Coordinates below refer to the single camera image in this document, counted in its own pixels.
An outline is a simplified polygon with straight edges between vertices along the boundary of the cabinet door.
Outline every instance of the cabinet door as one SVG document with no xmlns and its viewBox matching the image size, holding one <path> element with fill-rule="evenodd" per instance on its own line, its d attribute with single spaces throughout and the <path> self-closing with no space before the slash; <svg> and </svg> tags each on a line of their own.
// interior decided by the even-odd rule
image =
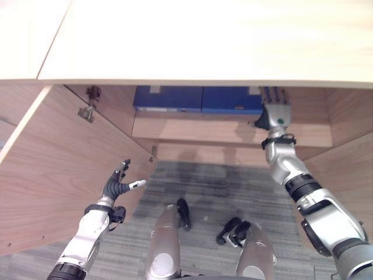
<svg viewBox="0 0 373 280">
<path fill-rule="evenodd" d="M 93 123 L 77 116 L 86 104 L 54 86 L 15 140 L 0 166 L 0 254 L 67 239 L 85 207 L 99 198 L 108 176 L 124 159 L 124 181 L 147 179 L 156 160 L 99 114 Z M 129 219 L 143 189 L 116 205 Z"/>
</svg>

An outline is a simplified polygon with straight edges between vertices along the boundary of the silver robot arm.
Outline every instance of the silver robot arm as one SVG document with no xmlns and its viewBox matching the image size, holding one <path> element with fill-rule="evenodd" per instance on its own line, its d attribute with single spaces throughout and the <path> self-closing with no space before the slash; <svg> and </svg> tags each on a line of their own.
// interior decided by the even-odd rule
<svg viewBox="0 0 373 280">
<path fill-rule="evenodd" d="M 111 223 L 122 223 L 126 210 L 114 207 L 119 195 L 136 187 L 145 185 L 145 180 L 130 184 L 120 183 L 125 176 L 130 160 L 124 160 L 108 179 L 103 193 L 96 204 L 89 205 L 79 222 L 79 229 L 65 247 L 61 256 L 49 274 L 47 280 L 84 280 L 95 261 L 100 242 L 105 235 L 115 229 L 109 229 Z"/>
<path fill-rule="evenodd" d="M 373 246 L 360 223 L 335 197 L 312 177 L 295 154 L 290 100 L 276 87 L 262 88 L 263 114 L 254 123 L 269 131 L 262 142 L 271 175 L 285 187 L 304 220 L 302 227 L 315 249 L 333 256 L 341 279 L 373 279 Z"/>
</svg>

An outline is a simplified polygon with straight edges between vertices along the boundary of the cabinet hinge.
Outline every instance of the cabinet hinge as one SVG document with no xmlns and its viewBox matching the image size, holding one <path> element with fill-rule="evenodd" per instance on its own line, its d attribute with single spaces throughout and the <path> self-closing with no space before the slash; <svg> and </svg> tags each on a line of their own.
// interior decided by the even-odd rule
<svg viewBox="0 0 373 280">
<path fill-rule="evenodd" d="M 157 146 L 156 146 L 156 145 L 153 145 L 153 146 L 152 146 L 152 155 L 150 156 L 149 161 L 150 161 L 150 162 L 153 162 L 154 159 L 156 158 L 156 156 L 157 156 Z"/>
<path fill-rule="evenodd" d="M 80 108 L 78 115 L 92 123 L 94 120 L 93 111 L 96 110 L 97 107 L 95 102 L 100 101 L 101 89 L 98 86 L 87 87 L 86 94 L 88 95 L 88 107 Z"/>
</svg>

